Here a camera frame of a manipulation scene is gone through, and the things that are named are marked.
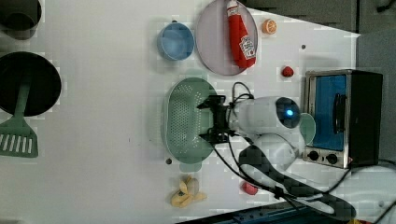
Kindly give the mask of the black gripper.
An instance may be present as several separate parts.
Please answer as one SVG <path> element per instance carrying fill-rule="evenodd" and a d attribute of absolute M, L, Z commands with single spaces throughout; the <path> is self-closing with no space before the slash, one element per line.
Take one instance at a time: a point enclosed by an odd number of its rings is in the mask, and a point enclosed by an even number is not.
<path fill-rule="evenodd" d="M 209 144 L 227 143 L 230 137 L 235 136 L 229 126 L 230 109 L 224 105 L 226 97 L 224 95 L 209 95 L 198 109 L 210 108 L 213 113 L 213 127 L 209 129 L 209 133 L 202 133 L 200 137 Z"/>

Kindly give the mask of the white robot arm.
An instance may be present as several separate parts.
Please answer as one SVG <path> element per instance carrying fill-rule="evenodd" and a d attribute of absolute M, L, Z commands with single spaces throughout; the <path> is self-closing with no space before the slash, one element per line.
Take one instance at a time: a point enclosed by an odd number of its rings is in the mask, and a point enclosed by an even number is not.
<path fill-rule="evenodd" d="M 334 219 L 395 224 L 395 169 L 371 165 L 347 170 L 330 187 L 294 175 L 288 168 L 303 155 L 299 106 L 287 97 L 261 97 L 224 104 L 210 95 L 197 107 L 209 109 L 213 126 L 201 135 L 210 145 L 239 136 L 247 146 L 233 155 L 233 171 L 277 198 L 307 205 Z"/>

